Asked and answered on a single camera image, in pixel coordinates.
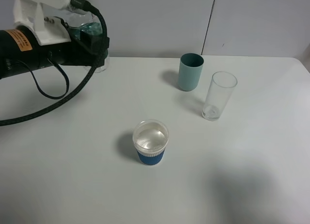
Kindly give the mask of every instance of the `warning label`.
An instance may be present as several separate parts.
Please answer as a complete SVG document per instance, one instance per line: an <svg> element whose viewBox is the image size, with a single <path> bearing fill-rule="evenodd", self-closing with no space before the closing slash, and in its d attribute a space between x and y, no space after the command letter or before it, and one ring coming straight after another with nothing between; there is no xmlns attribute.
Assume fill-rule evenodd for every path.
<svg viewBox="0 0 310 224"><path fill-rule="evenodd" d="M26 36L19 30L6 30L17 43L21 51L30 51L32 46Z"/></svg>

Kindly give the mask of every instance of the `clear glass cup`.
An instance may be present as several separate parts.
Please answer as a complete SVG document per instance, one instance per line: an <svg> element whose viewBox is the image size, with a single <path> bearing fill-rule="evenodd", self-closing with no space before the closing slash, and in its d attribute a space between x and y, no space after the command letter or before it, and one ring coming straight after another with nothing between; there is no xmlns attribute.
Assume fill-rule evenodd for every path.
<svg viewBox="0 0 310 224"><path fill-rule="evenodd" d="M76 37L80 39L80 31L91 33L92 35L99 35L102 33L102 28L100 25L99 18L93 14L86 13L83 15L71 13L67 17L67 23L72 30L77 30L75 33ZM106 52L105 65L98 67L95 73L100 73L106 70L110 63L109 52ZM86 71L91 69L91 66L84 66Z"/></svg>
<svg viewBox="0 0 310 224"><path fill-rule="evenodd" d="M237 78L231 73L214 73L203 106L202 116L209 121L218 120L237 84Z"/></svg>

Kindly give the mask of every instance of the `green cup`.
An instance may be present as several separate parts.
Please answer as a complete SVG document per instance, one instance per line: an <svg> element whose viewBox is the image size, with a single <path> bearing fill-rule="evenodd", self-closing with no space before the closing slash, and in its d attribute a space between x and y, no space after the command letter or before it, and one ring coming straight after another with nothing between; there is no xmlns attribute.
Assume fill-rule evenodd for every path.
<svg viewBox="0 0 310 224"><path fill-rule="evenodd" d="M202 73L203 58L194 53L182 55L180 60L178 84L184 91L194 90Z"/></svg>

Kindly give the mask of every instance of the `plastic cup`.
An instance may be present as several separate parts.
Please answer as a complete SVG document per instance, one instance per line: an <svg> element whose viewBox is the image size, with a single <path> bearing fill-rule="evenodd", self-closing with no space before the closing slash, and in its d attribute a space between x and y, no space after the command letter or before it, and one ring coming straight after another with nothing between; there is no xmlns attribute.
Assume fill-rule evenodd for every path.
<svg viewBox="0 0 310 224"><path fill-rule="evenodd" d="M145 120L136 126L132 139L142 163L155 165L164 155L169 132L163 123Z"/></svg>
<svg viewBox="0 0 310 224"><path fill-rule="evenodd" d="M181 57L178 84L182 90L192 91L198 86L203 62L203 58L194 53L187 53Z"/></svg>

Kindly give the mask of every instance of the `teal cup rim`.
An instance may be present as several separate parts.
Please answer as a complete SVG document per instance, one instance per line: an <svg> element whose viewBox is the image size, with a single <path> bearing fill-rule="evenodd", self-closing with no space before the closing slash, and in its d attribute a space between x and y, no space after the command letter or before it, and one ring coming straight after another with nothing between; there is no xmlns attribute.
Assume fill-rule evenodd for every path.
<svg viewBox="0 0 310 224"><path fill-rule="evenodd" d="M181 56L181 63L189 68L198 68L204 64L204 59L198 54L186 53Z"/></svg>

